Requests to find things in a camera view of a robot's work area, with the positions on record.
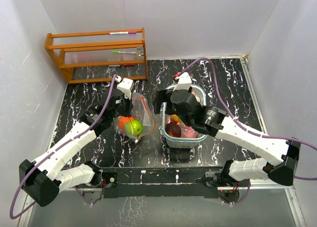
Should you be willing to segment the yellow lemon toy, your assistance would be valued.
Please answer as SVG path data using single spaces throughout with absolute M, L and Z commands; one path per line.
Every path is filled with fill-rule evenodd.
M 181 122 L 181 119 L 175 114 L 171 115 L 171 119 L 175 122 Z

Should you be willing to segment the clear zip bag orange zipper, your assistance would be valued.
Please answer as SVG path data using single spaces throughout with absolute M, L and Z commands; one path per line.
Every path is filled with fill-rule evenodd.
M 131 111 L 131 117 L 133 117 L 135 120 L 138 120 L 143 125 L 142 133 L 139 136 L 130 136 L 127 135 L 125 131 L 122 131 L 118 126 L 118 120 L 121 116 L 117 117 L 114 120 L 114 130 L 117 133 L 122 134 L 133 140 L 134 143 L 137 144 L 143 136 L 146 136 L 154 131 L 156 127 L 156 122 L 154 119 L 154 115 L 148 107 L 148 102 L 144 95 L 140 93 L 133 93 L 132 105 L 133 108 Z

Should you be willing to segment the orange persimmon toy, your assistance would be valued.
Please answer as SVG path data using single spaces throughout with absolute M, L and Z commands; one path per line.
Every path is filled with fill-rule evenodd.
M 121 116 L 118 120 L 118 126 L 119 128 L 124 131 L 125 130 L 125 124 L 127 122 L 130 122 L 131 120 L 133 120 L 133 117 L 125 117 L 125 116 Z

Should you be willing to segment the light blue plastic basket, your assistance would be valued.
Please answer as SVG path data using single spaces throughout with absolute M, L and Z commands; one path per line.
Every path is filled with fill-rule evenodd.
M 205 91 L 198 85 L 193 84 L 192 89 L 194 91 L 194 95 L 199 98 L 200 104 L 206 106 L 207 105 L 207 97 Z M 162 135 L 166 140 L 166 143 L 169 147 L 172 148 L 184 148 L 184 149 L 191 149 L 197 146 L 199 143 L 203 142 L 207 135 L 204 134 L 198 134 L 199 136 L 197 138 L 175 138 L 169 136 L 165 131 L 165 119 L 167 117 L 167 114 L 165 114 L 165 104 L 162 105 L 161 108 L 162 113 Z

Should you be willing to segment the green apple toy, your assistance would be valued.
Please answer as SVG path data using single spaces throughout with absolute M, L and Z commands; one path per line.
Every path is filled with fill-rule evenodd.
M 125 133 L 130 136 L 139 136 L 143 131 L 143 125 L 138 120 L 130 120 L 124 125 Z

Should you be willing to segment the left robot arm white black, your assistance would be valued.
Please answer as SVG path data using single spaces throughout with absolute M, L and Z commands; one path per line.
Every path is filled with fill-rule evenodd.
M 20 164 L 22 189 L 38 205 L 45 207 L 69 188 L 80 184 L 99 186 L 102 171 L 91 161 L 67 170 L 63 167 L 108 129 L 114 119 L 130 115 L 132 107 L 131 91 L 114 88 L 104 92 L 103 99 L 83 112 L 74 127 L 58 143 L 34 161 L 24 160 Z

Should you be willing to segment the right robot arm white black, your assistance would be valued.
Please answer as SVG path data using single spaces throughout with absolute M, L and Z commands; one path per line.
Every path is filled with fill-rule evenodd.
M 293 185 L 299 160 L 300 143 L 291 139 L 265 138 L 264 133 L 238 125 L 227 112 L 200 104 L 191 90 L 157 90 L 153 101 L 154 112 L 177 115 L 186 126 L 196 132 L 223 139 L 241 146 L 259 156 L 247 161 L 228 160 L 221 172 L 205 176 L 205 182 L 213 186 L 231 186 L 247 179 L 270 179 L 284 186 Z

